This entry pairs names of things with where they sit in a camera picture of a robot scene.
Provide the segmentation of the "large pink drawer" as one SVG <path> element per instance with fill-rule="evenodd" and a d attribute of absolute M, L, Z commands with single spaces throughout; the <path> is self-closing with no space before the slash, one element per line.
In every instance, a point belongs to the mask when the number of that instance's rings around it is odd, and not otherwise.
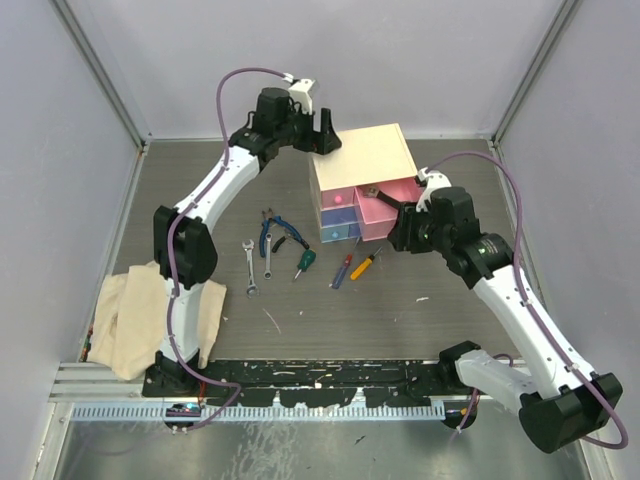
<path fill-rule="evenodd" d="M 399 202 L 416 202 L 421 189 L 413 178 L 405 178 L 377 184 L 379 190 Z M 394 227 L 398 211 L 382 200 L 365 196 L 365 188 L 355 188 L 354 202 L 364 242 L 385 239 Z"/>

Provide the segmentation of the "cream drawer cabinet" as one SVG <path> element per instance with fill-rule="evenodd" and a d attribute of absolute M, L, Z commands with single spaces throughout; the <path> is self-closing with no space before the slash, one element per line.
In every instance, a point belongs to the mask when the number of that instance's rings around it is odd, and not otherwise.
<path fill-rule="evenodd" d="M 417 168 L 398 124 L 346 130 L 339 133 L 342 146 L 309 161 L 310 192 L 320 229 L 322 190 L 377 185 L 413 178 Z"/>

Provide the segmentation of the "black adjustable wrench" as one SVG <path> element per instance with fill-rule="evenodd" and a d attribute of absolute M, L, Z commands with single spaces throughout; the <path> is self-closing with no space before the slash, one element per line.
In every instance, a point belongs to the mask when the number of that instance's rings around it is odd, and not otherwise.
<path fill-rule="evenodd" d="M 375 198 L 396 210 L 399 210 L 401 207 L 401 203 L 398 200 L 384 193 L 377 185 L 365 185 L 361 186 L 360 189 L 366 198 Z"/>

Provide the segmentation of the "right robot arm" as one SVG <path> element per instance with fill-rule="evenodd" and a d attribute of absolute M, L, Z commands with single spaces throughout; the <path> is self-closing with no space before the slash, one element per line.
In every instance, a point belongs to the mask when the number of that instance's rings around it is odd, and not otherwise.
<path fill-rule="evenodd" d="M 522 373 L 465 341 L 439 354 L 438 379 L 459 394 L 477 389 L 515 414 L 529 440 L 553 453 L 604 427 L 623 393 L 612 373 L 599 374 L 571 346 L 532 293 L 503 237 L 485 233 L 462 187 L 401 202 L 389 236 L 394 249 L 439 253 L 497 317 L 529 369 Z"/>

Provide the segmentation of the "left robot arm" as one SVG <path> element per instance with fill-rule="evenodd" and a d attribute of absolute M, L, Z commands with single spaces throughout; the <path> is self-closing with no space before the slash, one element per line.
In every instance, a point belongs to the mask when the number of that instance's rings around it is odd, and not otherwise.
<path fill-rule="evenodd" d="M 341 146 L 330 110 L 313 109 L 314 87 L 311 79 L 294 79 L 287 88 L 264 88 L 209 174 L 175 206 L 154 213 L 154 259 L 166 281 L 168 307 L 165 338 L 148 372 L 178 396 L 191 395 L 200 384 L 198 317 L 218 263 L 212 231 L 220 216 L 280 149 L 327 155 Z"/>

